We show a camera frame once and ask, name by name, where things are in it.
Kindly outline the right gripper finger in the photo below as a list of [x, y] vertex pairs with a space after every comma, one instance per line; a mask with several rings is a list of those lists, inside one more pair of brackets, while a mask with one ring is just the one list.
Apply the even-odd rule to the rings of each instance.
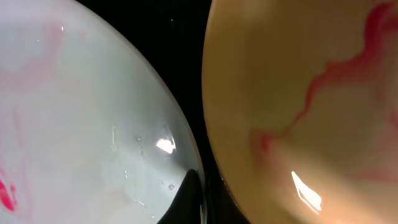
[[201, 224], [201, 203], [200, 179], [197, 172], [190, 169], [158, 224]]

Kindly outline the light blue plate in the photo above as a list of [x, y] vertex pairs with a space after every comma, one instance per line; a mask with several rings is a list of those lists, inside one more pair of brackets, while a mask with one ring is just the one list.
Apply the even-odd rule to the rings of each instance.
[[190, 169], [187, 120], [117, 30], [76, 1], [1, 2], [2, 223], [158, 223]]

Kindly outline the yellow plate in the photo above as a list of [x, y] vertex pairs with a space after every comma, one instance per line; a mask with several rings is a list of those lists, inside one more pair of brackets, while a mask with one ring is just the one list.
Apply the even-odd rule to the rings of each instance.
[[249, 222], [397, 222], [396, 1], [213, 1], [202, 85]]

